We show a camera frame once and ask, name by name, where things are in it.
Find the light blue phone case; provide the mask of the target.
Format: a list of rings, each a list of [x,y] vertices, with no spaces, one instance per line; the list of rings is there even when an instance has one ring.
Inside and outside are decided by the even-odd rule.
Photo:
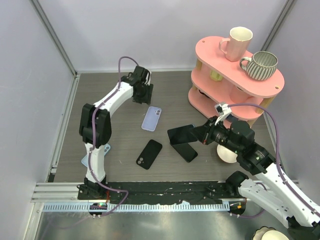
[[[91,143],[85,143],[84,145],[86,148],[86,155],[82,158],[81,163],[85,167],[88,167],[88,156],[89,156],[90,149],[92,148],[93,145]],[[91,164],[93,163],[94,155],[105,156],[110,151],[110,149],[111,149],[111,146],[108,143],[105,144],[104,146],[101,145],[99,148],[95,148],[91,155],[90,163]]]

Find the pink cup middle shelf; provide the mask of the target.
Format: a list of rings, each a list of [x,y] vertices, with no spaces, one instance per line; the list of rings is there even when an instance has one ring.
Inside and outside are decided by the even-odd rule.
[[[245,103],[249,97],[250,95],[244,92],[239,87],[237,86],[232,87],[232,90],[230,92],[230,99],[233,103],[235,104]]]

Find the pink tall mug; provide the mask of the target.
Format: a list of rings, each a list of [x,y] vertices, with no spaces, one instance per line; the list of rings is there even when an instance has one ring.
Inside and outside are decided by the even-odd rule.
[[[229,31],[229,37],[222,38],[218,48],[230,62],[239,61],[245,54],[251,40],[253,32],[243,26],[233,27]]]

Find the grey striped mug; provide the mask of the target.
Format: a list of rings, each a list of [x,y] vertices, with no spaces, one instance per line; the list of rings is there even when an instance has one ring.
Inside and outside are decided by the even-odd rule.
[[[248,77],[256,81],[265,81],[273,76],[277,70],[278,58],[271,52],[259,51],[251,57],[243,57],[239,66]]]

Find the black phone case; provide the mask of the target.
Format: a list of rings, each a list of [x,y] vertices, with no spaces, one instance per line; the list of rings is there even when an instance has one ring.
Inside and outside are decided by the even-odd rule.
[[[162,150],[163,145],[153,139],[149,140],[136,160],[136,164],[145,170],[149,170]]]

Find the cream bowl bottom corner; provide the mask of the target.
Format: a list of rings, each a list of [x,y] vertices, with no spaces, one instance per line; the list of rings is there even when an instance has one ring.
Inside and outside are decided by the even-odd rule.
[[[275,230],[272,227],[262,226],[253,234],[252,240],[289,240],[282,232]]]

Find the yellow cup on shelf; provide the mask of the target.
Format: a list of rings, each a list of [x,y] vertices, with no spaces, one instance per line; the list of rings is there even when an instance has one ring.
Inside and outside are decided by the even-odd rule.
[[[215,82],[220,82],[224,77],[220,75],[218,72],[211,70],[210,71],[210,79]]]

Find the white bowl on table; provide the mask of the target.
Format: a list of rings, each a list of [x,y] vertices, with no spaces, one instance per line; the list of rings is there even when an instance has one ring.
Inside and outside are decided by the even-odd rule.
[[[217,154],[225,163],[233,164],[237,162],[237,154],[222,145],[217,145]]]

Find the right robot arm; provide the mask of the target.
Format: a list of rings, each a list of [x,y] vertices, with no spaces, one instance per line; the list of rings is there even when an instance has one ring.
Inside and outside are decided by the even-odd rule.
[[[216,142],[236,154],[239,165],[263,181],[272,194],[255,187],[244,173],[236,171],[226,182],[226,193],[233,198],[249,198],[276,217],[294,235],[311,234],[319,239],[320,207],[307,197],[285,174],[279,163],[264,147],[255,142],[255,132],[245,121],[233,122],[226,128],[214,116],[189,133],[204,145]]]

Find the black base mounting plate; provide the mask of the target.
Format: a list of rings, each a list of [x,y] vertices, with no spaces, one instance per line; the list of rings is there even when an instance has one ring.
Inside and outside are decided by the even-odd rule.
[[[241,199],[236,188],[219,181],[154,181],[109,182],[110,191],[98,184],[77,185],[79,200],[109,200],[118,204],[125,198],[126,205],[173,205],[186,201],[192,205],[216,204],[223,199]]]

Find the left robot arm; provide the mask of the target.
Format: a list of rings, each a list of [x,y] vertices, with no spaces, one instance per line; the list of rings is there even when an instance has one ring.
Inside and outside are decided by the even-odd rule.
[[[120,78],[117,85],[101,100],[82,107],[79,134],[87,152],[87,172],[78,188],[78,199],[100,200],[107,194],[105,147],[112,135],[111,118],[128,99],[151,103],[151,72],[137,65],[133,72]]]

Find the aluminium rail with slots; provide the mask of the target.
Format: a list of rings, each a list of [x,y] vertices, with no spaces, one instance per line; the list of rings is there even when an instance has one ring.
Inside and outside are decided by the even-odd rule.
[[[43,212],[107,212],[116,207],[115,204],[101,202],[48,202],[43,206]],[[121,204],[115,211],[127,212],[223,212],[229,211],[229,202],[224,201],[216,204],[190,204],[183,201],[180,204]]]

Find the lavender phone case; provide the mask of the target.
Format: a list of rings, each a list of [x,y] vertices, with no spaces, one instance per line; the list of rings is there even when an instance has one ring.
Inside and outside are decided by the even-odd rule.
[[[141,128],[145,131],[154,132],[160,119],[162,109],[150,106],[145,114]]]

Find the pink three-tier shelf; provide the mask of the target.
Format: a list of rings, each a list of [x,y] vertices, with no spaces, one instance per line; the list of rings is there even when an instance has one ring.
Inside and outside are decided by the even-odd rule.
[[[215,109],[218,103],[235,104],[230,99],[230,93],[233,86],[236,86],[250,97],[242,103],[243,106],[232,108],[232,113],[228,119],[224,120],[224,125],[229,127],[232,121],[242,120],[252,126],[263,114],[263,110],[254,105],[268,107],[284,88],[285,79],[279,70],[264,81],[248,77],[237,61],[227,60],[219,50],[221,39],[221,36],[207,36],[196,44],[197,62],[191,72],[192,87],[188,92],[188,100],[205,117],[211,118],[218,114]],[[212,80],[211,70],[219,73],[223,79]]]

